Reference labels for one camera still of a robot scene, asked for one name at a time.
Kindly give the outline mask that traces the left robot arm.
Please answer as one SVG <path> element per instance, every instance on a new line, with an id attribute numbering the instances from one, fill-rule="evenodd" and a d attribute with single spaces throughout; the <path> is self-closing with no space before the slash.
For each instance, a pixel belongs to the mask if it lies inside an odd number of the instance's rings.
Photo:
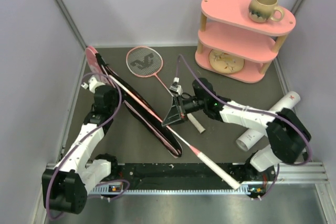
<path id="1" fill-rule="evenodd" d="M 120 88 L 101 85 L 94 89 L 94 103 L 69 151 L 54 168 L 42 175 L 43 200 L 47 214 L 52 210 L 79 214 L 89 193 L 101 180 L 114 180 L 119 168 L 108 159 L 87 161 L 104 138 L 122 104 Z"/>

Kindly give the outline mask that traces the pink racket bag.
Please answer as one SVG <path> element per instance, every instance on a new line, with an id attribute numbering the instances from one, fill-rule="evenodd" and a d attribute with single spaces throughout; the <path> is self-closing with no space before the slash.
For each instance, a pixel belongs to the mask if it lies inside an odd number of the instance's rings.
<path id="1" fill-rule="evenodd" d="M 112 76 L 118 81 L 117 85 L 121 89 L 128 111 L 161 142 L 172 156 L 181 157 L 183 153 L 181 144 L 170 130 L 161 125 L 161 120 L 152 106 L 108 66 L 93 46 L 86 47 L 85 54 L 92 72 Z"/>

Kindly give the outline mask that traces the pink badminton racket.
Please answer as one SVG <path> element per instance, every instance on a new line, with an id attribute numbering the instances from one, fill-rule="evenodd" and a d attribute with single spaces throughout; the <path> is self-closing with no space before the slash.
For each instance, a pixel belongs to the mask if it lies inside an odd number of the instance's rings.
<path id="1" fill-rule="evenodd" d="M 156 77 L 160 84 L 170 94 L 173 101 L 174 95 L 170 92 L 169 88 L 164 84 L 162 79 L 158 77 L 158 73 L 163 67 L 163 58 L 156 50 L 147 46 L 138 46 L 132 48 L 126 55 L 126 64 L 130 72 L 137 77 Z M 187 115 L 187 121 L 190 121 L 199 131 L 199 133 L 202 134 L 205 132 L 205 128 L 200 124 L 193 114 L 190 113 Z"/>
<path id="2" fill-rule="evenodd" d="M 108 75 L 108 77 L 115 82 L 119 87 L 123 89 L 130 97 L 136 100 L 136 102 L 141 105 L 146 111 L 148 111 L 152 116 L 154 116 L 160 123 L 163 120 L 156 115 L 149 107 L 147 107 L 139 98 L 137 98 L 131 91 L 129 91 L 120 81 L 118 81 L 112 75 Z M 224 182 L 226 182 L 232 189 L 237 190 L 241 184 L 231 177 L 230 174 L 226 173 L 222 168 L 220 168 L 215 162 L 213 162 L 209 157 L 207 157 L 203 152 L 195 148 L 193 145 L 188 143 L 185 139 L 183 139 L 178 133 L 176 133 L 170 126 L 167 126 L 168 130 L 174 134 L 177 138 L 179 138 L 186 146 L 190 148 L 190 150 L 214 173 L 216 173 Z"/>

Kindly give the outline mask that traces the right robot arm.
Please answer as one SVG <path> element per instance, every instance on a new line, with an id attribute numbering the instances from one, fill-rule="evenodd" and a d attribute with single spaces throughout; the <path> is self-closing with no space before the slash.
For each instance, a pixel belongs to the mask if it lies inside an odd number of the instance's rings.
<path id="1" fill-rule="evenodd" d="M 274 112 L 243 106 L 217 95 L 205 78 L 196 78 L 192 86 L 194 96 L 184 98 L 177 93 L 178 83 L 171 85 L 172 106 L 162 125 L 180 124 L 186 121 L 187 114 L 202 110 L 210 119 L 238 124 L 266 136 L 269 145 L 255 152 L 245 166 L 245 174 L 252 180 L 262 176 L 270 166 L 294 164 L 311 140 L 311 134 L 292 109 Z"/>

